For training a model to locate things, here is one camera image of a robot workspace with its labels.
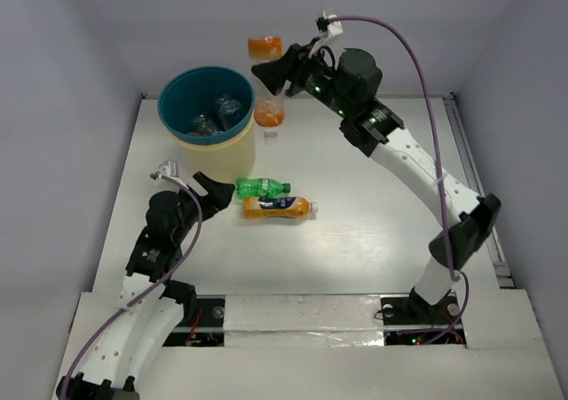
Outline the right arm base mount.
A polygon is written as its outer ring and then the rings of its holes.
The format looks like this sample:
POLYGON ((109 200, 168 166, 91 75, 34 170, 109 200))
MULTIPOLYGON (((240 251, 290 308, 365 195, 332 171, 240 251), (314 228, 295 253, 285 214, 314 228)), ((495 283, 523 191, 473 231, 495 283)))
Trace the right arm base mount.
POLYGON ((465 345, 461 312, 452 291, 434 306, 411 292, 383 296, 374 320, 383 324, 387 346, 465 345))

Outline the orange bottle white label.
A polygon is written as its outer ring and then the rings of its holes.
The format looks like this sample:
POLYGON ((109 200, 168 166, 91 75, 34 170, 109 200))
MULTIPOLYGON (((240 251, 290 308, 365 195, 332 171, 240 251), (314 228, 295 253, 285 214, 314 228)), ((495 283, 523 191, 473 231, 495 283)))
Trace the orange bottle white label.
POLYGON ((252 65, 253 86, 256 94, 254 119, 263 131, 266 144, 275 143, 285 117, 282 93, 276 94, 272 75, 264 68, 282 57, 279 36, 253 36, 248 39, 248 57, 252 65))

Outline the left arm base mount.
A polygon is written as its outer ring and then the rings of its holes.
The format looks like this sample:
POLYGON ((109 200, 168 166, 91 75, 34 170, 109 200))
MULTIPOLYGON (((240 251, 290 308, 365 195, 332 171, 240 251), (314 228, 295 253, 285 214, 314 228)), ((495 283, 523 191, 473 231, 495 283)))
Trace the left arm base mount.
POLYGON ((176 326, 163 347, 223 347, 225 297, 198 296, 193 320, 176 326))

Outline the clear bottle white cap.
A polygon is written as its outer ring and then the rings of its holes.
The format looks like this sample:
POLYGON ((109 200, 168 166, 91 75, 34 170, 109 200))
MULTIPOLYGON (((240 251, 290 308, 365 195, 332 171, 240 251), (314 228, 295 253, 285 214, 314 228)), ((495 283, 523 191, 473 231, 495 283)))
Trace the clear bottle white cap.
POLYGON ((220 133, 215 122, 206 114, 196 115, 191 123, 188 134, 191 136, 210 137, 220 133))

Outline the clear bottle blue label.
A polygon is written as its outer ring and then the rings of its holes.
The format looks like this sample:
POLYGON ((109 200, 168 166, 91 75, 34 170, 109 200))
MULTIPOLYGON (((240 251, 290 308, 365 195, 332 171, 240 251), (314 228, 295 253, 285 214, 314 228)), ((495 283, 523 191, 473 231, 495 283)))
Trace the clear bottle blue label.
POLYGON ((230 95, 219 96, 215 101, 217 116, 224 131, 235 126, 242 117, 242 104, 230 95))

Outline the yellow bottle blue label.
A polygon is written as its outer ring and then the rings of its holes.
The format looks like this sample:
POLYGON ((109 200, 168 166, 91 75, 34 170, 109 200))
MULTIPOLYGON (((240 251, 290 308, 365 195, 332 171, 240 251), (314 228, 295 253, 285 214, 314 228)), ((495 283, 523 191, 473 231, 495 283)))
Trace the yellow bottle blue label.
POLYGON ((319 205, 304 197, 262 198, 247 197, 243 201, 242 216, 245 219, 314 217, 319 205))

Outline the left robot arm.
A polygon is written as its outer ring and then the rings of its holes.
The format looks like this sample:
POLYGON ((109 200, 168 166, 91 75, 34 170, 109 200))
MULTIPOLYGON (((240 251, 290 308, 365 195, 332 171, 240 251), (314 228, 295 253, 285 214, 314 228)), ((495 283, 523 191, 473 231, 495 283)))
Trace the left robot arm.
POLYGON ((193 285, 173 279, 190 254, 182 243, 231 203, 233 184, 201 172, 191 186, 165 170, 151 175, 175 185, 154 194, 122 279, 114 314, 86 341, 56 387, 59 399, 138 399, 142 376, 178 325, 199 319, 193 285))

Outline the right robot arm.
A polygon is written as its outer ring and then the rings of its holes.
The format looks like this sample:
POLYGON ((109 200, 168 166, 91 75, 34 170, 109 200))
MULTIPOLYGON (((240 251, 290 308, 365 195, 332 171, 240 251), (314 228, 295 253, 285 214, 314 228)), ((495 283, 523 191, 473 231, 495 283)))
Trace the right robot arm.
POLYGON ((255 64, 251 72, 272 94, 293 97, 305 91, 338 114, 346 140, 389 170, 438 220, 442 231, 429 243, 430 260, 408 301, 415 320, 432 320, 456 272, 491 234, 501 201, 438 168, 403 121, 377 98, 383 73, 367 51, 347 49, 330 66, 322 52, 294 44, 283 57, 255 64))

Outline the green plastic bottle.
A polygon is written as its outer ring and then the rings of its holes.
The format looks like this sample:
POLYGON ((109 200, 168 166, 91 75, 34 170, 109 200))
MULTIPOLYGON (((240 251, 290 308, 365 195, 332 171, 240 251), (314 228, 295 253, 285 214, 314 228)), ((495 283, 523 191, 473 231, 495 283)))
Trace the green plastic bottle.
POLYGON ((281 183, 271 178, 241 178, 236 182, 236 194, 240 199, 247 197, 274 199, 290 192, 290 183, 281 183))

